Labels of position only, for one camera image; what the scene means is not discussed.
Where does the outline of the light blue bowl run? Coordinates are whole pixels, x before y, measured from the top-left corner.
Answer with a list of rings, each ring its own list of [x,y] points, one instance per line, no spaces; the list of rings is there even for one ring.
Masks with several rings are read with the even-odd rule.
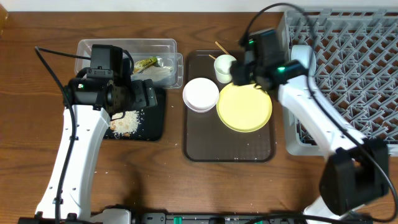
[[[309,45],[294,45],[290,53],[291,60],[298,60],[308,69],[309,75],[314,76],[316,72],[315,52]]]

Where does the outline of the green snack wrapper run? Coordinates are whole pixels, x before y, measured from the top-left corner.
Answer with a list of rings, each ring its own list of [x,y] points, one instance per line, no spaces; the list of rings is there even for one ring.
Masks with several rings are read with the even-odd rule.
[[[157,63],[156,57],[149,57],[134,63],[133,73],[142,73],[144,70]]]

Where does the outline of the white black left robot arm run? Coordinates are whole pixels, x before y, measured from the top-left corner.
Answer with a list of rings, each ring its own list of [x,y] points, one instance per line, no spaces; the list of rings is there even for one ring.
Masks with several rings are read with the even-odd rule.
[[[111,117],[155,106],[155,87],[150,79],[72,78],[62,91],[62,139],[33,223],[92,223],[93,177]]]

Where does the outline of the white tissue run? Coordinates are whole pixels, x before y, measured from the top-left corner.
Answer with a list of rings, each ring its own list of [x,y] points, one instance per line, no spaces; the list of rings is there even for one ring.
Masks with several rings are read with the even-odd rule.
[[[151,66],[140,73],[131,75],[131,80],[151,79],[155,85],[171,85],[175,81],[173,67],[155,67]]]

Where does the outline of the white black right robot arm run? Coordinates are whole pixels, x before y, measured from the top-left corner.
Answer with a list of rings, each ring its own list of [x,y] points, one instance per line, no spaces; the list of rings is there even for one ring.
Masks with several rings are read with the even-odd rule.
[[[313,81],[313,50],[294,50],[290,61],[246,52],[243,62],[231,64],[235,85],[255,84],[293,112],[326,158],[320,196],[301,214],[269,215],[307,223],[344,223],[351,211],[397,191],[389,178],[389,149],[381,139],[368,139],[347,123]]]

